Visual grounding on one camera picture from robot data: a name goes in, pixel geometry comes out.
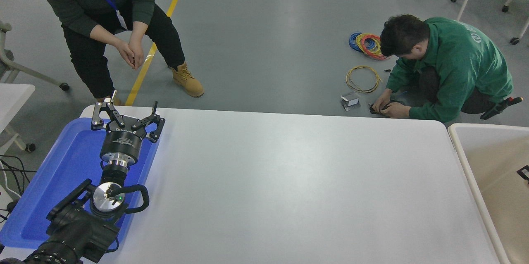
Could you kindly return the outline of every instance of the person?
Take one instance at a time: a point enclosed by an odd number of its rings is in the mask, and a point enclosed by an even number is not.
[[[204,88],[187,69],[178,32],[155,0],[47,0],[59,17],[71,61],[83,83],[98,101],[114,89],[104,57],[106,44],[114,46],[134,70],[143,64],[144,35],[155,42],[172,76],[187,94],[200,97]],[[129,42],[114,34],[132,31]]]
[[[512,92],[504,55],[471,25],[434,17],[391,17],[380,36],[383,55],[396,55],[386,89],[372,108],[391,118],[433,119],[446,123],[459,112],[483,113]],[[391,94],[417,85],[428,102],[404,106]]]

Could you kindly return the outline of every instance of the shoe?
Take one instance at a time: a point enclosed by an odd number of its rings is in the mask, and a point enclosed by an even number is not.
[[[172,79],[178,85],[183,86],[186,93],[191,96],[198,98],[204,94],[204,88],[196,80],[191,73],[187,70],[187,62],[183,62],[180,66],[176,67],[178,70],[171,68]]]

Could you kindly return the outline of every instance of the coiled cable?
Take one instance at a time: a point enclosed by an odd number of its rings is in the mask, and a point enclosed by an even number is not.
[[[383,60],[388,58],[382,55],[380,37],[374,34],[354,32],[349,38],[349,46],[356,51],[365,53],[373,59]]]
[[[353,71],[357,70],[357,69],[363,69],[363,68],[367,68],[367,69],[371,70],[374,73],[376,81],[374,83],[374,86],[371,87],[370,89],[361,89],[360,87],[358,87],[358,85],[356,85],[351,80],[351,75],[353,74]],[[346,75],[347,86],[349,86],[351,89],[354,89],[357,93],[372,93],[378,87],[378,85],[381,82],[382,82],[382,79],[380,78],[380,76],[378,76],[378,73],[376,72],[376,70],[374,70],[370,66],[356,66],[356,67],[352,68],[351,70],[349,70],[349,72],[347,72],[347,75]]]

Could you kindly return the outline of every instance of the clasped hands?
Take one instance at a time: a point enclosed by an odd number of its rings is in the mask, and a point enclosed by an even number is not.
[[[389,102],[393,91],[386,88],[382,95],[374,102],[372,108],[376,112],[392,119],[405,119],[410,117],[410,106],[404,106],[398,102]]]
[[[141,47],[141,40],[130,40],[128,43],[121,40],[115,47],[125,62],[127,62],[127,64],[134,70],[137,70],[143,65],[143,48]]]

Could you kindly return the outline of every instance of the white table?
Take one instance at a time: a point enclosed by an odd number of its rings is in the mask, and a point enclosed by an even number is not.
[[[34,91],[33,85],[0,83],[0,132],[7,127]],[[0,155],[7,151],[17,136],[14,134],[0,147]]]
[[[441,123],[158,113],[151,204],[102,264],[498,263]]]

